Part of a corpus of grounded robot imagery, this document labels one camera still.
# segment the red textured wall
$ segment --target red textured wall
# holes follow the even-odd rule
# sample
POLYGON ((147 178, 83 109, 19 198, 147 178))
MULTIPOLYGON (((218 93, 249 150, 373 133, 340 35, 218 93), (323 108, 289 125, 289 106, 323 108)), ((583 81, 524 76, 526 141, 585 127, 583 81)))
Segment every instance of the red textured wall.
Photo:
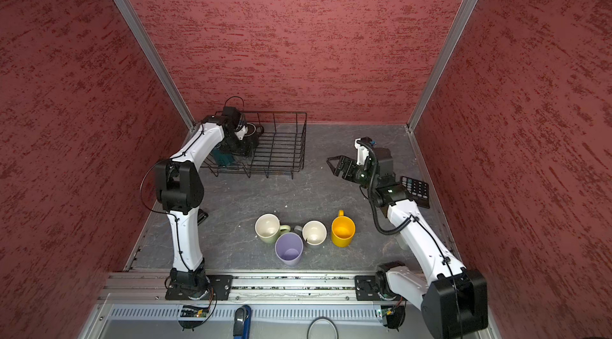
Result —
POLYGON ((112 0, 0 0, 3 338, 73 338, 186 129, 112 0))
POLYGON ((195 117, 406 122, 461 0, 131 0, 195 117))
POLYGON ((479 0, 417 125, 505 339, 612 336, 612 0, 479 0))

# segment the black calculator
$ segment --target black calculator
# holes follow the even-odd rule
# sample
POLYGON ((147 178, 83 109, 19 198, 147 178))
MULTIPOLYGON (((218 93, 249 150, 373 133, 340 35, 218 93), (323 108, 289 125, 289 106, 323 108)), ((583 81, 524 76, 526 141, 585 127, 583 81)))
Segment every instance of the black calculator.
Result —
POLYGON ((400 177, 400 182, 408 190, 408 197, 417 206, 429 209, 429 184, 413 178, 400 177))

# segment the purple cup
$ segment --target purple cup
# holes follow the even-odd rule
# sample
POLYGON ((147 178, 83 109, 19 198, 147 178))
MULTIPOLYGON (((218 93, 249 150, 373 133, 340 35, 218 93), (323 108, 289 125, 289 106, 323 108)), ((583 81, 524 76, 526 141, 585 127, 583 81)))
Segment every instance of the purple cup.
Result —
POLYGON ((303 250, 304 244, 302 238, 294 232, 283 234, 274 245, 276 256, 287 266, 295 266, 298 264, 300 259, 302 259, 303 250))

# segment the wire basket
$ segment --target wire basket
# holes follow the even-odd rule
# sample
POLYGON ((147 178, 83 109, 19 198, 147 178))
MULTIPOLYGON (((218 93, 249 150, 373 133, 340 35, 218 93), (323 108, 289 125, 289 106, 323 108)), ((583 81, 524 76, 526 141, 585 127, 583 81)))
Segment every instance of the wire basket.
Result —
POLYGON ((262 125, 264 132, 259 136, 259 145, 250 157, 234 156, 234 162, 218 165, 212 154, 202 166, 212 174, 220 173, 293 175, 304 167, 306 150, 305 112, 242 111, 246 121, 262 125))

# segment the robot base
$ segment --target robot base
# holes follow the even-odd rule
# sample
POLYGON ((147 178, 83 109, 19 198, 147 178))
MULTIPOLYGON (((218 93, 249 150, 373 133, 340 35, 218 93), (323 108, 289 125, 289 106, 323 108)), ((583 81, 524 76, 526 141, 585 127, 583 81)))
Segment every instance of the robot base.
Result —
POLYGON ((204 300, 209 298, 210 289, 217 300, 227 300, 231 291, 231 275, 206 276, 201 264, 193 272, 170 270, 170 285, 166 300, 204 300))

